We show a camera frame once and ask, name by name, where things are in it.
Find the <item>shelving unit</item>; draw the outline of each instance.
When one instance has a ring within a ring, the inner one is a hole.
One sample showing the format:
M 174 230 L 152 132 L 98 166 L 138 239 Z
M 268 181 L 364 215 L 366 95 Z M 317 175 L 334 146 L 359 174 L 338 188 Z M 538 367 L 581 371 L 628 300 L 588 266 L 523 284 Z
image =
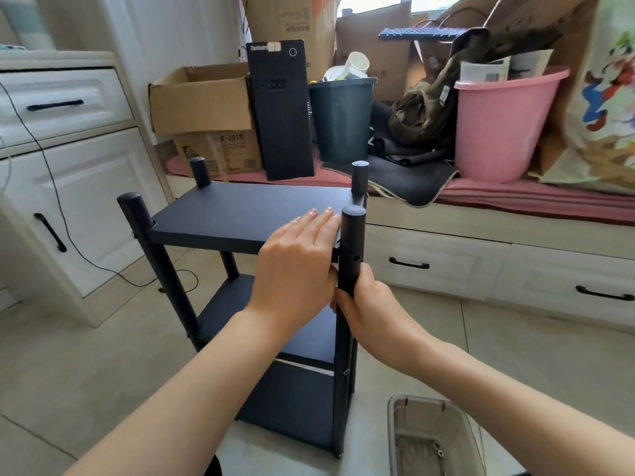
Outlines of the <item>shelving unit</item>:
M 368 163 L 354 162 L 352 188 L 211 183 L 204 159 L 191 161 L 196 180 L 176 202 L 150 217 L 141 195 L 117 198 L 187 335 L 200 351 L 242 310 L 254 278 L 240 274 L 233 253 L 257 254 L 269 236 L 308 210 L 333 207 L 342 227 L 331 257 L 338 287 L 353 293 L 363 260 Z M 227 280 L 197 315 L 165 245 L 221 252 Z M 342 456 L 355 388 L 357 343 L 342 312 L 324 308 L 282 349 L 238 418 Z M 312 368 L 333 371 L 333 375 Z

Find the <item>person's right hand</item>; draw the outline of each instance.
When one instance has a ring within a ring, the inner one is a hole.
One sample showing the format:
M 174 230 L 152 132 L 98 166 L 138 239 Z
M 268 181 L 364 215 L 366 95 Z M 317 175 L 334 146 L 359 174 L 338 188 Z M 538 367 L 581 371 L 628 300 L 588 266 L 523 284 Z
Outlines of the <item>person's right hand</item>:
M 437 341 L 409 316 L 386 284 L 375 280 L 368 264 L 361 264 L 354 299 L 337 289 L 334 302 L 362 347 L 401 373 L 415 376 L 417 356 Z

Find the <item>black keyboard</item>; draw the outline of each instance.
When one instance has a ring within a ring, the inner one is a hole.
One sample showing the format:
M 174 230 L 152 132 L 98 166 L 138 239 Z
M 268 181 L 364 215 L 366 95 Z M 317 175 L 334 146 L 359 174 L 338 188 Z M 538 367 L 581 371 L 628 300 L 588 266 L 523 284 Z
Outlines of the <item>black keyboard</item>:
M 451 42 L 459 38 L 467 28 L 386 28 L 379 33 L 379 39 L 384 42 L 426 41 Z

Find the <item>shelf panel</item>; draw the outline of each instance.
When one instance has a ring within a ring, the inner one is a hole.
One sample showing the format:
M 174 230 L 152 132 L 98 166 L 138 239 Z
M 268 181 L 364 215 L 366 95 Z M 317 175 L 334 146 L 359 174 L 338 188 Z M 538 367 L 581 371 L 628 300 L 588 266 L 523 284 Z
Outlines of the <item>shelf panel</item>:
M 297 216 L 313 208 L 339 213 L 353 203 L 349 188 L 212 182 L 154 215 L 148 236 L 168 246 L 257 254 L 278 227 Z
M 274 361 L 251 392 L 238 419 L 331 449 L 333 377 Z
M 208 343 L 225 327 L 227 321 L 244 309 L 251 297 L 253 276 L 241 274 L 233 281 L 226 280 L 199 316 L 200 339 Z M 279 359 L 308 366 L 333 370 L 335 360 L 335 314 L 326 307 L 291 338 L 282 349 Z

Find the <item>cabinet handle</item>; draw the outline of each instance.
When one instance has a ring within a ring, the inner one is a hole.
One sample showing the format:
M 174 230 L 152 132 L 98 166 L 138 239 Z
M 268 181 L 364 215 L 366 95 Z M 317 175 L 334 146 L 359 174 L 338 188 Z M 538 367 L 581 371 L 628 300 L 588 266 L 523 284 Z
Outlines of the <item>cabinet handle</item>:
M 612 296 L 611 294 L 602 294 L 599 292 L 589 291 L 584 286 L 576 286 L 575 289 L 580 294 L 586 294 L 588 296 L 606 297 L 607 299 L 617 299 L 618 301 L 628 301 L 628 302 L 635 301 L 635 296 L 632 294 L 624 294 L 623 296 Z
M 59 250 L 60 252 L 66 252 L 68 249 L 66 248 L 66 246 L 64 245 L 64 243 L 62 242 L 62 240 L 57 236 L 57 234 L 55 233 L 55 231 L 53 230 L 53 227 L 51 227 L 51 224 L 48 223 L 48 220 L 46 220 L 46 217 L 44 217 L 42 214 L 37 213 L 37 214 L 33 214 L 33 216 L 39 220 L 41 223 L 44 224 L 44 227 L 46 227 L 48 229 L 48 231 L 51 233 L 51 235 L 53 236 L 53 238 L 55 239 L 55 242 L 57 242 L 57 250 Z
M 415 269 L 430 269 L 430 264 L 421 264 L 421 265 L 415 265 L 415 264 L 407 264 L 405 262 L 399 262 L 396 258 L 394 257 L 390 257 L 388 259 L 388 262 L 390 262 L 391 264 L 397 264 L 397 265 L 405 265 L 406 267 L 414 267 Z
M 58 106 L 76 106 L 76 105 L 83 105 L 83 104 L 84 104 L 84 101 L 82 99 L 68 100 L 68 101 L 61 101 L 58 103 L 43 103 L 39 105 L 28 105 L 27 110 L 39 111 L 39 110 L 46 110 L 47 108 L 56 108 Z

